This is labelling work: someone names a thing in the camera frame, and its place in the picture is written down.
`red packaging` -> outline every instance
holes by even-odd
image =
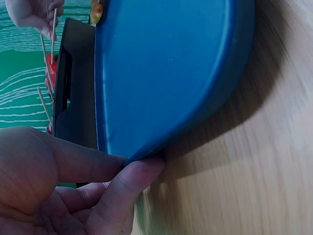
[[[48,61],[48,69],[50,71],[51,74],[51,82],[52,82],[52,86],[53,89],[55,88],[55,79],[56,79],[56,75],[57,75],[57,61],[58,61],[58,55],[55,55],[53,57],[53,65],[51,65],[51,54],[47,53],[46,54],[47,57],[47,61]],[[49,75],[48,75],[48,71],[47,71],[47,67],[45,68],[45,86],[50,87],[50,82],[49,82]]]

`white wavy lines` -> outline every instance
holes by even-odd
[[[0,92],[3,92],[5,89],[7,89],[7,88],[10,87],[10,86],[13,86],[14,84],[17,84],[17,83],[19,83],[19,82],[22,82],[22,81],[25,81],[25,80],[28,80],[28,79],[37,78],[37,77],[45,77],[45,75],[42,74],[42,75],[35,75],[35,76],[30,76],[30,77],[22,78],[22,79],[20,79],[20,80],[18,80],[18,81],[15,81],[15,82],[10,83],[9,85],[7,85],[6,87],[4,87],[3,89],[0,89]]]
[[[39,68],[34,68],[34,69],[30,69],[30,70],[24,70],[21,72],[18,72],[10,77],[8,77],[7,79],[5,79],[3,82],[0,83],[0,87],[3,86],[4,84],[13,81],[14,79],[26,75],[26,74],[31,74],[31,73],[35,73],[35,72],[44,72],[45,68],[44,67],[39,67]]]
[[[38,115],[38,114],[44,114],[45,111],[39,111],[35,113],[30,113],[30,114],[0,114],[0,117],[27,117],[27,116],[33,116],[33,115]]]
[[[32,126],[32,128],[45,132],[47,127],[46,126]]]
[[[3,98],[7,98],[7,97],[9,97],[11,95],[14,95],[14,94],[22,94],[22,93],[28,92],[30,90],[36,90],[37,86],[41,86],[40,88],[44,89],[45,86],[42,86],[44,84],[45,84],[44,82],[39,82],[39,83],[34,83],[34,84],[22,86],[20,88],[16,88],[16,89],[14,89],[14,90],[12,90],[10,92],[4,93],[4,94],[0,94],[0,100],[3,99]]]
[[[14,121],[5,121],[0,120],[0,123],[17,123],[17,122],[43,122],[43,121],[49,121],[48,119],[45,120],[14,120]]]
[[[48,91],[43,91],[42,94],[49,94]],[[8,97],[6,99],[3,99],[0,101],[0,106],[4,105],[4,104],[7,104],[7,103],[10,103],[10,102],[13,102],[14,100],[16,99],[21,99],[21,98],[25,98],[25,97],[29,97],[31,95],[38,95],[38,92],[35,91],[35,92],[28,92],[27,94],[23,94],[23,95],[13,95],[11,97]]]
[[[24,108],[31,108],[31,107],[37,107],[37,106],[42,106],[42,104],[25,104],[25,105],[17,105],[17,106],[10,106],[10,107],[4,107],[1,108],[0,110],[9,110],[9,109],[24,109]]]

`food item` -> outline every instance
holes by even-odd
[[[49,135],[52,135],[52,125],[51,123],[49,123],[49,125],[47,126],[46,130],[45,130]]]
[[[90,20],[97,24],[103,13],[104,0],[91,0]]]
[[[56,75],[57,75],[57,61],[58,61],[58,55],[54,55],[53,56],[53,64],[51,64],[51,54],[47,53],[47,62],[48,62],[48,68],[51,74],[51,82],[52,82],[52,86],[53,86],[53,90],[55,88],[55,79],[56,79]],[[50,83],[49,83],[49,75],[48,75],[48,71],[47,71],[47,67],[45,69],[45,86],[48,88],[50,87]]]

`finger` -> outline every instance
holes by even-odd
[[[58,26],[58,24],[59,24],[59,20],[55,19],[55,27]],[[53,27],[53,20],[49,21],[49,25],[51,28]]]
[[[106,183],[91,183],[80,188],[56,187],[62,201],[70,213],[94,207],[104,194]]]
[[[84,183],[110,181],[122,168],[124,159],[104,154],[28,128],[51,149],[58,167],[59,182]]]
[[[19,21],[19,27],[32,27],[41,32],[45,37],[50,38],[50,25],[47,21],[35,15],[28,16]]]
[[[58,10],[57,10],[57,17],[62,16],[63,13],[64,13],[63,7],[58,8]],[[53,20],[53,18],[54,18],[54,10],[50,11],[49,14],[48,14],[48,19],[49,20]]]
[[[48,10],[54,11],[55,8],[62,8],[64,5],[65,0],[54,0],[52,3],[49,4]]]
[[[130,235],[133,231],[133,223],[134,223],[134,208],[128,214],[124,226],[122,228],[121,235]]]
[[[82,211],[78,211],[72,215],[74,216],[74,218],[78,219],[83,224],[86,224],[90,214],[92,213],[92,210],[93,209],[82,210]]]
[[[93,209],[87,223],[90,235],[119,235],[132,211],[139,194],[161,173],[161,158],[133,162],[125,167],[110,183]]]

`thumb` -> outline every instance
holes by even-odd
[[[154,181],[163,168],[164,161],[160,158],[145,159],[126,166],[111,181],[93,209],[86,223],[87,233],[89,235],[121,234],[127,217],[133,215],[137,197]]]
[[[38,30],[41,34],[43,34],[47,38],[51,38],[51,29],[49,23],[35,15],[28,16],[24,18],[20,24],[20,27],[32,27]]]

